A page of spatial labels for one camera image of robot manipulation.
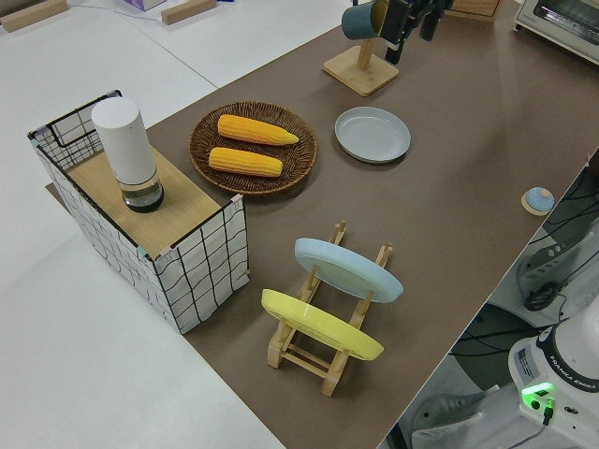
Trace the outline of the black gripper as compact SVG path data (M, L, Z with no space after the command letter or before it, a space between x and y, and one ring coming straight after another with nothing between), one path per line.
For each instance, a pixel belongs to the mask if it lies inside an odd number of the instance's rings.
M422 21L419 36L432 41L439 21L452 7L453 0L390 1L384 21L384 39L391 44L386 60L392 64L400 61L403 45L416 22Z

